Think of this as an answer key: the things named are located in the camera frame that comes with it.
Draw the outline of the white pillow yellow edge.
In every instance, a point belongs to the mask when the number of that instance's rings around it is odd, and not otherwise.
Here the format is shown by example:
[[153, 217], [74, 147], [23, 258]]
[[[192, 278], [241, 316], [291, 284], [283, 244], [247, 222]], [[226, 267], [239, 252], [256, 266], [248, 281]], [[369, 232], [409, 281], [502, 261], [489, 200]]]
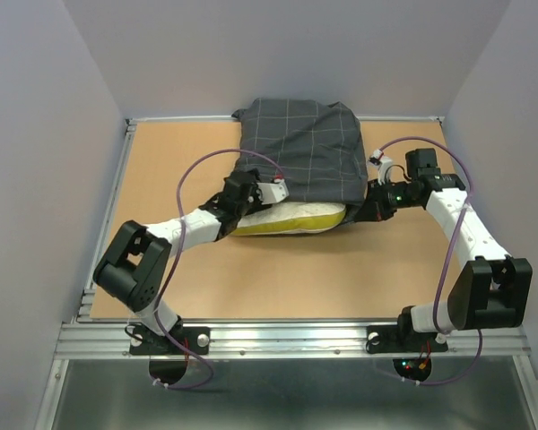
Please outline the white pillow yellow edge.
[[246, 215], [231, 233], [235, 237], [318, 234], [338, 227], [347, 209], [340, 203], [280, 202]]

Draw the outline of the dark grey checked pillowcase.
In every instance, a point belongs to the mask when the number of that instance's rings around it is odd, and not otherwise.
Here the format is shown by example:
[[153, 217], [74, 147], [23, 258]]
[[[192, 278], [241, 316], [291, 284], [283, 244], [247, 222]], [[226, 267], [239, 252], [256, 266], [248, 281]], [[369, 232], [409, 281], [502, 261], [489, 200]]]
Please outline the dark grey checked pillowcase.
[[340, 203], [342, 224], [363, 205], [368, 170], [360, 120], [341, 102], [255, 99], [232, 117], [239, 121], [243, 150], [238, 170], [257, 169], [263, 180], [282, 168], [291, 202]]

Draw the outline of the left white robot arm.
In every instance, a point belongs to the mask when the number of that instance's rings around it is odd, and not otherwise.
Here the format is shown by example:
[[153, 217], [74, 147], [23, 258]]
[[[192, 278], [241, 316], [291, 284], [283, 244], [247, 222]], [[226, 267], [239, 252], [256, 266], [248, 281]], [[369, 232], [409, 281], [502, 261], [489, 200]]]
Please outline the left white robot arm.
[[93, 282], [135, 314], [140, 322], [126, 329], [133, 355], [177, 355], [183, 335], [181, 317], [159, 298], [170, 258], [197, 245], [213, 243], [236, 230], [241, 219], [289, 196], [285, 181], [265, 183], [256, 169], [233, 171], [207, 202], [180, 218], [142, 225], [122, 224], [94, 272]]

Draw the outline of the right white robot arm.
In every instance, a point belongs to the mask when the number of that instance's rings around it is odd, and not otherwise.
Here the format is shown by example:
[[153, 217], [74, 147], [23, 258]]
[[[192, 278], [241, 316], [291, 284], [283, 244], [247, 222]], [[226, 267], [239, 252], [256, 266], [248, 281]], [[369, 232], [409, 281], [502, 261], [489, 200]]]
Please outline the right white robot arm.
[[461, 178], [441, 171], [434, 149], [411, 150], [405, 161], [405, 179], [394, 182], [394, 162], [382, 150], [373, 152], [369, 162], [377, 169], [377, 179], [368, 183], [358, 219], [380, 222], [401, 209], [423, 208], [449, 241], [445, 259], [456, 257], [461, 272], [446, 299], [405, 307], [390, 332], [378, 334], [373, 343], [415, 349], [440, 331], [520, 326], [533, 276], [531, 264], [512, 256], [493, 238]]

